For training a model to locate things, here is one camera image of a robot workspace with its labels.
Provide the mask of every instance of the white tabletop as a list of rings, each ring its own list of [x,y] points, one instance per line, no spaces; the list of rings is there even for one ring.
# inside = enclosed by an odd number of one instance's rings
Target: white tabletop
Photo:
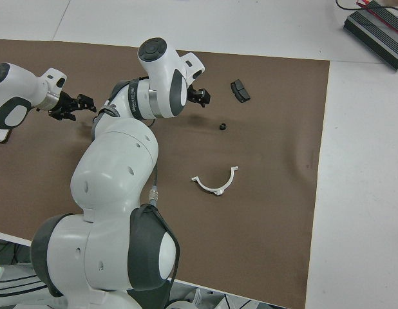
[[[306,308],[398,308],[398,73],[342,29],[348,14],[333,0],[0,0],[0,39],[161,36],[181,50],[331,60]]]

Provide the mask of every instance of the white robot link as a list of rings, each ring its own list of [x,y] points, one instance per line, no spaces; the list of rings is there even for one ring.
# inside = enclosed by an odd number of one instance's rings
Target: white robot link
[[[17,278],[15,266],[12,271],[0,266],[0,284],[6,286],[0,288],[0,306],[133,309],[141,307],[129,290],[170,289],[167,279],[172,269],[172,283],[175,278],[178,242],[157,211],[156,184],[149,203],[140,206],[158,144],[139,120],[175,117],[186,100],[204,107],[210,96],[191,86],[205,70],[194,54],[179,57],[165,40],[154,38],[141,45],[138,59],[149,76],[115,86],[71,178],[71,193],[83,214],[53,217],[41,225],[31,246],[34,271],[20,266]],[[0,64],[0,129],[18,126],[33,107],[58,119],[72,119],[76,109],[94,110],[92,99],[79,95],[73,100],[61,91],[65,80],[54,69],[35,77],[13,64]],[[28,281],[34,276],[41,281]]]

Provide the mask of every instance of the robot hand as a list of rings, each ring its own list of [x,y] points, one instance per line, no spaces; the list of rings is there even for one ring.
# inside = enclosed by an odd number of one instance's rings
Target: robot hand
[[[33,108],[49,111],[58,120],[75,120],[70,112],[77,109],[96,112],[92,99],[72,99],[62,92],[64,82],[65,74],[52,68],[36,77],[14,64],[0,64],[0,129],[19,126]]]

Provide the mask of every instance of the brown board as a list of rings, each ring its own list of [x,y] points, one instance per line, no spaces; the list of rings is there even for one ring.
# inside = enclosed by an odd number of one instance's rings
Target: brown board
[[[188,103],[179,117],[152,127],[158,206],[181,245],[177,278],[304,308],[329,62],[196,54],[206,71],[194,86],[206,88],[211,103]],[[91,96],[98,108],[117,81],[146,76],[137,49],[120,46],[0,40],[0,62],[36,75],[61,70],[64,91]],[[236,79],[250,101],[235,99]],[[70,178],[95,114],[76,116],[59,122],[33,110],[0,144],[0,232],[32,239],[46,218],[80,212]],[[239,170],[221,196],[191,181],[219,187],[232,166]]]

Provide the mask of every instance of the brown mat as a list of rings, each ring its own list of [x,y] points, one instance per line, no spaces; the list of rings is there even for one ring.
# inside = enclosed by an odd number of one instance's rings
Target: brown mat
[[[177,278],[291,308],[304,308],[327,61],[196,53],[211,104],[188,104],[153,126],[159,143],[159,208],[182,248]],[[54,67],[64,91],[103,104],[116,81],[145,76],[137,49],[0,41],[0,62],[36,75]],[[241,104],[230,82],[241,79]],[[0,232],[31,239],[47,217],[79,212],[70,177],[90,144],[93,113],[58,122],[31,111],[0,145]],[[225,131],[219,130],[221,123]],[[222,196],[199,189],[224,184]]]

